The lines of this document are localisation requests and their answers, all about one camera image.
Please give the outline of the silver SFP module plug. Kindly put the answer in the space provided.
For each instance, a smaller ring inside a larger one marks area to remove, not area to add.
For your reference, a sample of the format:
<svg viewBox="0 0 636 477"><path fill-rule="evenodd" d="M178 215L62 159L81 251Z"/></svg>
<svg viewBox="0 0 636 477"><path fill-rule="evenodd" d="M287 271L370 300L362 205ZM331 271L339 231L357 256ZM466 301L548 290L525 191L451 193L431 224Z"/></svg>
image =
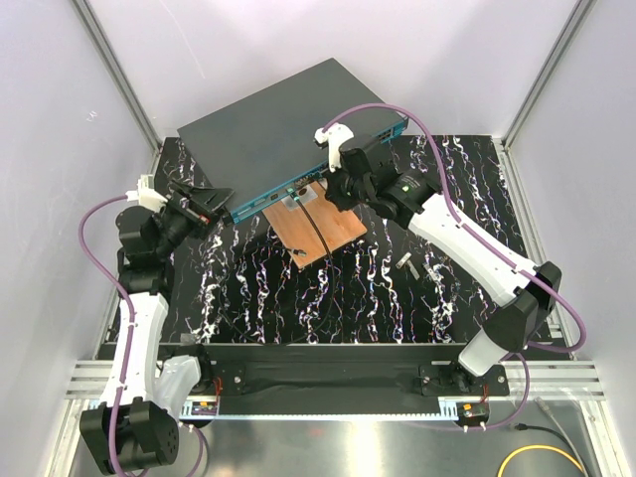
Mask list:
<svg viewBox="0 0 636 477"><path fill-rule="evenodd" d="M407 269L410 274L413 276L413 278L415 280L419 280L420 275L416 269L416 267L414 266L414 264L411 261L411 253L407 252L396 264L396 268L397 269L402 269L405 268Z"/></svg>
<svg viewBox="0 0 636 477"><path fill-rule="evenodd" d="M423 269L426 271L428 276L435 282L440 282L442 280L442 275L439 274L432 266L428 263L424 263L422 265Z"/></svg>

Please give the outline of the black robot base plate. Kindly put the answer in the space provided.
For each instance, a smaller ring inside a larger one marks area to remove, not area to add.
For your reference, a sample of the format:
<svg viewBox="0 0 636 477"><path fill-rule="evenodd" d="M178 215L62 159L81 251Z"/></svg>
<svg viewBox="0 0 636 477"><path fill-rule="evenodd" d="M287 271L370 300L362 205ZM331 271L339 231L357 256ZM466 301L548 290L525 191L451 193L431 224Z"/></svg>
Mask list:
<svg viewBox="0 0 636 477"><path fill-rule="evenodd" d="M196 396L230 411L433 411L435 400L506 398L504 368L459 372L456 345L198 345Z"/></svg>

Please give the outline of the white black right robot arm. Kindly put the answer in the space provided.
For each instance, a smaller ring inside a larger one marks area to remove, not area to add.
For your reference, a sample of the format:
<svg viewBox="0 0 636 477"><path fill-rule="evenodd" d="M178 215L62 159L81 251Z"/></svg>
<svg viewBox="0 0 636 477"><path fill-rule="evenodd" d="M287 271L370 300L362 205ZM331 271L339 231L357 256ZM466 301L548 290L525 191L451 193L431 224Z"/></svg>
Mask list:
<svg viewBox="0 0 636 477"><path fill-rule="evenodd" d="M339 211L364 204L383 219L426 239L468 272L497 304L496 312L468 342L451 369L451 382L473 394L487 372L511 353L522 351L555 308L551 293L561 271L537 265L500 243L446 200L440 186L418 170L398 171L389 148L346 126L315 133L326 149L326 198Z"/></svg>

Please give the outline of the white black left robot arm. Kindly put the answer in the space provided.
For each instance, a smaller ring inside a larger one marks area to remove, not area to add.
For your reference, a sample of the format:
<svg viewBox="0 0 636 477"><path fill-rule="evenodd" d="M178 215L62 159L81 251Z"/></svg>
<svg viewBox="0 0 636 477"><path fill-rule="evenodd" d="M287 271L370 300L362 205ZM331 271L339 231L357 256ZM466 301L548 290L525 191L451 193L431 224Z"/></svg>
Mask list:
<svg viewBox="0 0 636 477"><path fill-rule="evenodd" d="M162 195L143 175L122 195L115 219L120 248L111 273L79 244L119 296L119 332L109 377L97 407L85 410L80 435L105 476L144 476L175 462L180 415L190 394L223 388L201 345L159 358L159 342L174 286L173 252L187 238L205 239L225 213L233 190L176 183Z"/></svg>

